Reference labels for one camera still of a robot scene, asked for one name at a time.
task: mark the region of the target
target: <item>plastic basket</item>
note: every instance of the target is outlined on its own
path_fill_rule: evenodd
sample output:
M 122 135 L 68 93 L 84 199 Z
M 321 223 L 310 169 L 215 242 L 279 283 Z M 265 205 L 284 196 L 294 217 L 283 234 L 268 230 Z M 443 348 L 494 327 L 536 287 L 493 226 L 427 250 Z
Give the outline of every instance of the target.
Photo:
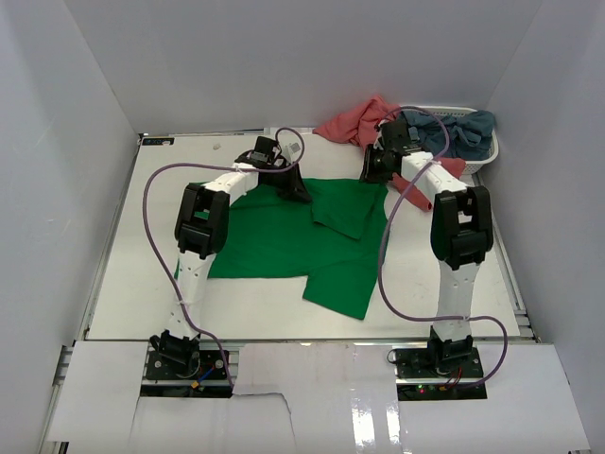
M 475 109 L 469 109 L 467 107 L 446 107 L 446 106 L 420 106 L 428 111 L 436 114 L 438 116 L 464 116 L 466 114 L 470 114 L 471 112 L 476 112 Z M 466 167 L 464 167 L 464 171 L 462 175 L 472 175 L 484 165 L 489 164 L 498 156 L 498 139 L 495 135 L 495 130 L 492 131 L 492 144 L 490 145 L 489 157 L 483 161 L 467 161 Z

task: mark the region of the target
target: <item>green shirt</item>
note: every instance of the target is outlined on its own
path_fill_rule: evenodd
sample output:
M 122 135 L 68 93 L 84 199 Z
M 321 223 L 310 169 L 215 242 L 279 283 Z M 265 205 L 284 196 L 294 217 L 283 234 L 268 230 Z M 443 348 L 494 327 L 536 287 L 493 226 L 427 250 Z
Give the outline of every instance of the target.
M 224 249 L 210 278 L 308 276 L 303 298 L 363 320 L 387 223 L 382 184 L 306 179 L 310 204 L 260 185 L 229 213 Z

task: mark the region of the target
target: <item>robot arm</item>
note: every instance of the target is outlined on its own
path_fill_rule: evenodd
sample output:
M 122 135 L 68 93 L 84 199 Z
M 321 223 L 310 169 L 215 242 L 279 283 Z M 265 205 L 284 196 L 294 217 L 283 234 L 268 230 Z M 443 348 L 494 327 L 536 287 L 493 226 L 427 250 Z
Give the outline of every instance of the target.
M 254 150 L 235 160 L 238 171 L 220 175 L 206 184 L 190 183 L 184 190 L 175 227 L 179 247 L 177 283 L 189 313 L 196 313 L 204 297 L 208 272 L 216 254 L 225 246 L 229 225 L 229 207 L 258 184 L 274 186 L 283 199 L 310 202 L 298 165 L 286 172 L 259 173 L 249 171 L 276 170 L 290 165 L 279 152 L 279 144 L 258 137 Z M 198 333 L 185 322 L 175 306 L 168 322 L 170 333 L 179 338 L 194 338 Z
M 381 183 L 398 173 L 411 181 L 432 160 L 411 141 L 405 120 L 383 123 L 366 149 L 361 180 Z M 416 187 L 434 205 L 430 238 L 441 272 L 437 317 L 468 319 L 479 266 L 493 245 L 490 194 L 483 186 L 467 186 L 440 163 L 427 169 Z M 468 320 L 433 322 L 428 353 L 436 368 L 457 367 L 472 348 Z

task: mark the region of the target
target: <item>white table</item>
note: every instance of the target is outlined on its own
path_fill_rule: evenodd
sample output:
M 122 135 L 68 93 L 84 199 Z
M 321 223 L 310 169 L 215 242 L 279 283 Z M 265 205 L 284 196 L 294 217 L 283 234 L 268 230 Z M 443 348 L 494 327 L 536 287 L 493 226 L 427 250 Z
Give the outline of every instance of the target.
M 101 343 L 108 351 L 111 349 L 112 354 L 101 356 L 102 352 L 99 352 L 72 358 L 65 391 L 72 369 L 95 370 L 99 362 L 103 365 L 124 363 L 123 357 L 127 354 L 130 359 L 129 352 L 112 348 L 113 342 Z M 491 369 L 500 356 L 501 346 L 479 344 L 478 349 L 483 366 L 486 370 Z M 337 367 L 337 363 L 329 360 L 320 369 Z M 70 402 L 61 402 L 67 393 L 61 394 L 60 404 L 66 404 L 65 410 L 72 410 L 64 411 L 67 418 L 59 421 L 63 440 L 71 440 L 70 454 L 297 452 L 286 400 L 279 394 L 234 396 L 231 399 L 138 398 L 138 386 L 135 385 L 138 385 L 140 375 L 132 375 L 125 369 L 128 368 L 110 367 L 111 376 L 122 379 L 112 384 L 101 383 L 98 393 L 83 393 L 79 400 L 70 399 Z M 90 386 L 90 377 L 83 374 L 80 383 L 76 384 L 86 389 Z M 134 392 L 126 394 L 128 398 L 115 397 L 116 392 L 124 393 L 122 388 L 132 387 Z M 486 389 L 486 400 L 399 402 L 402 447 L 414 454 L 562 454 L 589 448 L 553 345 L 512 345 L 502 369 L 488 381 Z M 110 401 L 106 406 L 118 414 L 130 416 L 123 427 L 117 428 L 113 414 L 107 411 L 91 414 L 84 421 L 74 420 L 74 414 L 80 415 L 82 409 L 91 408 L 103 397 Z M 364 400 L 364 403 L 370 405 L 371 401 Z M 334 408 L 326 405 L 321 410 L 334 411 Z M 385 409 L 372 407 L 372 412 L 367 414 L 372 430 L 380 424 Z M 348 415 L 337 413 L 338 424 L 331 429 L 342 428 L 347 421 L 351 422 L 351 417 L 350 412 Z M 304 426 L 298 425 L 296 429 L 302 431 Z M 318 443 L 324 449 L 316 452 L 341 449 L 342 438 L 332 438 L 326 432 L 329 430 L 317 435 Z M 369 432 L 368 436 L 373 438 L 374 432 Z M 355 450 L 354 440 L 351 444 L 350 452 L 360 452 Z M 363 452 L 378 451 L 367 449 Z
M 142 340 L 161 333 L 174 310 L 175 296 L 143 230 L 141 198 L 149 175 L 160 166 L 193 162 L 230 166 L 253 148 L 256 135 L 178 136 L 172 146 L 141 147 L 119 221 L 88 334 L 92 340 Z M 358 147 L 304 136 L 307 151 L 302 176 L 358 178 Z M 175 221 L 188 183 L 210 181 L 217 172 L 172 169 L 151 186 L 149 221 L 168 264 L 176 264 Z M 390 190 L 386 212 L 398 194 Z M 404 202 L 393 224 L 384 267 L 387 291 L 403 312 L 433 316 L 437 311 L 439 266 L 429 244 L 431 214 Z M 428 323 L 411 323 L 385 307 L 377 288 L 364 321 L 302 299 L 305 277 L 292 279 L 213 279 L 208 283 L 199 325 L 227 340 L 311 340 L 424 338 Z M 494 251 L 488 253 L 475 282 L 473 315 L 493 315 L 512 336 L 519 335 L 505 277 Z M 499 337 L 494 323 L 473 323 L 476 337 Z

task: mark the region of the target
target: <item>blue cloth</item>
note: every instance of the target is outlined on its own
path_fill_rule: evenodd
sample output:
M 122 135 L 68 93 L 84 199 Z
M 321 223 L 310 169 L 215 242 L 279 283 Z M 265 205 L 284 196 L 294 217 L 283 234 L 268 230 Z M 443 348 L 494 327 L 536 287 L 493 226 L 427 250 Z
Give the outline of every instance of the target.
M 420 112 L 404 111 L 409 128 L 418 134 L 420 143 L 436 155 L 445 145 L 443 131 L 432 116 Z M 484 161 L 490 157 L 492 144 L 493 113 L 477 111 L 461 117 L 447 115 L 441 119 L 450 133 L 450 148 L 446 158 L 462 158 L 465 161 Z

